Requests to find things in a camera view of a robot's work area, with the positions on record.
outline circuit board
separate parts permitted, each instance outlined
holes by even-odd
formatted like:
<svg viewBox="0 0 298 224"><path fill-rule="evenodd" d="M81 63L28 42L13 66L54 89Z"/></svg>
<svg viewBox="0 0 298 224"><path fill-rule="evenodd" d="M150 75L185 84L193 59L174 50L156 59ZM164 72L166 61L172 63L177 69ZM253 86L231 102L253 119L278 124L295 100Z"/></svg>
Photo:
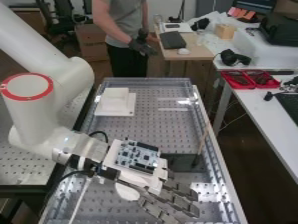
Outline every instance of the circuit board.
<svg viewBox="0 0 298 224"><path fill-rule="evenodd" d="M158 158L160 150L156 146L133 140L125 140L121 144L114 163L118 166L152 175L158 164Z"/></svg>

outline metal table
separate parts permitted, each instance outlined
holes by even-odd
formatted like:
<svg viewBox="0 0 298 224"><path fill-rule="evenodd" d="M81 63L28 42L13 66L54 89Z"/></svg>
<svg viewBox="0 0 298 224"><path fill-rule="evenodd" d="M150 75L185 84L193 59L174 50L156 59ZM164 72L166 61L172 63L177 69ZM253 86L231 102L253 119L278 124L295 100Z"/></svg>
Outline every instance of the metal table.
<svg viewBox="0 0 298 224"><path fill-rule="evenodd" d="M133 117L96 117L94 109L106 87L129 87L137 93ZM166 154L197 154L199 139L209 123L197 88L189 79L105 79L90 107L82 131L102 130L109 141L129 137L160 147ZM175 181L189 183L198 193L201 216L189 218L166 204L158 205L187 223L246 224L242 207L230 180L211 128L202 151L205 169L175 173ZM73 176L64 180L45 208L40 223L66 224L160 223L137 205L120 198L113 183Z"/></svg>
<svg viewBox="0 0 298 224"><path fill-rule="evenodd" d="M73 128L90 89L62 108L58 114L60 123ZM0 97L0 194L38 191L48 184L56 163L9 145L8 133L12 120Z"/></svg>

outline perforated metal surface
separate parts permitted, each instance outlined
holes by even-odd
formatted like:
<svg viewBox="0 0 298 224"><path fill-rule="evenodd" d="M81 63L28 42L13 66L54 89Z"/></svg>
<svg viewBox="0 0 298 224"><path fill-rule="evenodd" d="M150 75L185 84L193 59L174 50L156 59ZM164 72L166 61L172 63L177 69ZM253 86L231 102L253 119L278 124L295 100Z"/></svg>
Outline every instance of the perforated metal surface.
<svg viewBox="0 0 298 224"><path fill-rule="evenodd" d="M199 190L199 195L206 195L209 187L195 187L202 176L193 174L179 174L175 177L177 181L191 181L193 189ZM56 202L56 209L50 211L52 219L48 223L60 223L62 220L70 219L73 214L74 206L80 197L81 188L84 186L82 178L73 178L70 182L64 182L61 185L58 198ZM189 218L182 212L174 212L173 208L168 204L162 204L158 201L157 205L162 207L170 214L174 214L181 222L194 221L210 221L219 222L219 210L217 202L199 200L197 206L199 207L201 217L199 219ZM97 179L93 182L85 193L77 216L77 223L160 223L137 205L137 202L129 202L120 198L117 195L114 185L112 182L100 184Z"/></svg>
<svg viewBox="0 0 298 224"><path fill-rule="evenodd" d="M194 91L189 79L110 78L105 80L97 96L106 87L129 87L130 92L137 93L136 116L129 118L94 117L97 98L82 125L85 132L104 130L110 142L114 138L129 137L129 139L158 146L164 153L197 153L199 137L206 124L201 113L203 108L199 108L195 101L198 92ZM225 176L209 136L202 158L205 171L175 173L175 181L189 183L198 193L195 204L201 211L199 219L189 218L181 212L174 213L166 204L160 202L157 204L178 217L181 223L241 223L227 194ZM64 181L53 198L53 204L49 204L44 213L45 222L41 223L68 223L84 180L84 178L73 177ZM118 197L113 183L101 185L93 179L73 223L149 224L158 222L144 212L137 203L126 202Z"/></svg>
<svg viewBox="0 0 298 224"><path fill-rule="evenodd" d="M120 87L117 83L106 87ZM136 114L133 117L89 116L89 132L105 131L109 140L134 139L154 145L162 153L195 154L199 136L193 107L186 102L189 87L179 83L168 86L132 85L129 91L137 93Z"/></svg>
<svg viewBox="0 0 298 224"><path fill-rule="evenodd" d="M88 93L89 90L84 91L58 114L61 124L69 128L74 125ZM0 97L0 185L45 185L54 163L9 145L11 127L11 116Z"/></svg>

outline computer screen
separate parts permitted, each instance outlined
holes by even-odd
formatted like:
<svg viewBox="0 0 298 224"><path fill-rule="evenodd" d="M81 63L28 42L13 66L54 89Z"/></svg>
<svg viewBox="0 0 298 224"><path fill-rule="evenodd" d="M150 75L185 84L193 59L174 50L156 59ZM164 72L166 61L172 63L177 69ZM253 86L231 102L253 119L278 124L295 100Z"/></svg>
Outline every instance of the computer screen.
<svg viewBox="0 0 298 224"><path fill-rule="evenodd" d="M275 4L277 0L235 0L233 6L267 14L274 10Z"/></svg>

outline red box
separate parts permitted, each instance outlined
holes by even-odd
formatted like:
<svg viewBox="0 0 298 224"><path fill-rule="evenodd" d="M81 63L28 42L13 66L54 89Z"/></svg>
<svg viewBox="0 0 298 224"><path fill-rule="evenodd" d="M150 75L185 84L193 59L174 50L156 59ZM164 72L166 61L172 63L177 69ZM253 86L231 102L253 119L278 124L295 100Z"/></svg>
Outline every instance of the red box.
<svg viewBox="0 0 298 224"><path fill-rule="evenodd" d="M230 84L233 89L254 89L255 83L249 76L238 70L222 71L221 76Z"/></svg>
<svg viewBox="0 0 298 224"><path fill-rule="evenodd" d="M245 75L251 79L255 84L255 87L259 89L277 89L281 86L281 83L271 77L271 75L262 70L247 70L243 71Z"/></svg>

